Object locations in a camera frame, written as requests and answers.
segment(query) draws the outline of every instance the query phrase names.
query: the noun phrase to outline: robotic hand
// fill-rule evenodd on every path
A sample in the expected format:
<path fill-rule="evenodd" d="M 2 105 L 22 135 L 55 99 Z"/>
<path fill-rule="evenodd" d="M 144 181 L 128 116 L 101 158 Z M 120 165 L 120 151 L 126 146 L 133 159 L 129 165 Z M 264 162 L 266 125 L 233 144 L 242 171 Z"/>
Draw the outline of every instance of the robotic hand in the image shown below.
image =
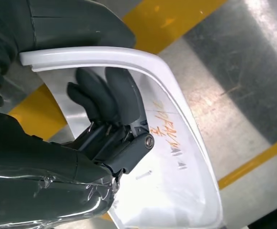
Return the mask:
<path fill-rule="evenodd" d="M 0 0 L 0 86 L 19 52 L 134 43 L 122 21 L 93 1 Z M 86 68 L 76 77 L 67 93 L 92 124 L 73 142 L 44 142 L 0 114 L 0 228 L 48 228 L 104 214 L 120 176 L 153 147 L 142 97 L 128 71 L 107 68 L 107 82 Z"/>

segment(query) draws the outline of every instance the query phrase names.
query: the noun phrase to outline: glossy white surface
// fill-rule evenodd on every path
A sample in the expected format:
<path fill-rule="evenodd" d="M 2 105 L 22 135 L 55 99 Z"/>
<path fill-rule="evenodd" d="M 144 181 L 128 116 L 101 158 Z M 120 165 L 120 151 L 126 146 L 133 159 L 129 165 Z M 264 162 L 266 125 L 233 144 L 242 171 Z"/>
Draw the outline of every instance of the glossy white surface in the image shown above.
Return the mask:
<path fill-rule="evenodd" d="M 146 52 L 111 47 L 44 50 L 21 53 L 21 57 L 23 65 L 42 72 L 40 76 L 66 115 L 74 136 L 87 125 L 80 126 L 80 121 L 76 123 L 73 119 L 86 117 L 75 106 L 70 108 L 71 101 L 63 96 L 65 88 L 62 90 L 62 85 L 65 87 L 73 76 L 72 69 L 76 67 L 132 70 L 150 126 L 156 130 L 167 123 L 157 115 L 173 123 L 173 131 L 178 133 L 177 146 L 168 144 L 167 136 L 155 136 L 156 145 L 151 153 L 123 178 L 117 201 L 110 210 L 117 226 L 213 228 L 221 222 L 218 187 L 204 144 L 175 77 L 162 59 Z M 48 76 L 55 83 L 48 83 L 51 80 Z M 149 176 L 138 178 L 150 171 Z"/>

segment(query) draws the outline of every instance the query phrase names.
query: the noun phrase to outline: white plastic part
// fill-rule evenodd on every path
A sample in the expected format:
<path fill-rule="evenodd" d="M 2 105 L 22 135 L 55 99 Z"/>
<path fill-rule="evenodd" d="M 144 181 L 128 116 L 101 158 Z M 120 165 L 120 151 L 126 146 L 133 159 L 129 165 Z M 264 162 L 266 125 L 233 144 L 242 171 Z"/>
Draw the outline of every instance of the white plastic part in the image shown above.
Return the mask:
<path fill-rule="evenodd" d="M 117 227 L 216 228 L 222 222 L 219 192 L 207 150 L 178 83 L 163 60 L 114 47 L 24 52 L 21 60 L 34 72 L 108 66 L 130 70 L 142 95 L 155 145 L 130 174 L 123 176 L 109 211 Z M 65 115 L 65 106 L 51 91 Z M 66 118 L 74 136 L 81 133 L 71 118 Z"/>

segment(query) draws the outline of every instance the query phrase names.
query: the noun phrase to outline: concrete floor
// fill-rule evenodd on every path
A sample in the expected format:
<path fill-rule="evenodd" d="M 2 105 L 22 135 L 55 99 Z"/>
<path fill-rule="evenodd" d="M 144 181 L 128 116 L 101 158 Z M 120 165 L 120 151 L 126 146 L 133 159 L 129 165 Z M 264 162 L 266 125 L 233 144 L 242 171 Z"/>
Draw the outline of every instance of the concrete floor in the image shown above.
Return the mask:
<path fill-rule="evenodd" d="M 123 17 L 139 0 L 98 0 Z M 229 0 L 159 54 L 179 83 L 219 180 L 277 142 L 277 0 Z M 1 90 L 7 113 L 42 81 L 14 64 Z M 51 141 L 72 140 L 68 127 Z M 225 225 L 277 208 L 277 156 L 220 191 Z M 116 228 L 89 219 L 60 229 Z"/>

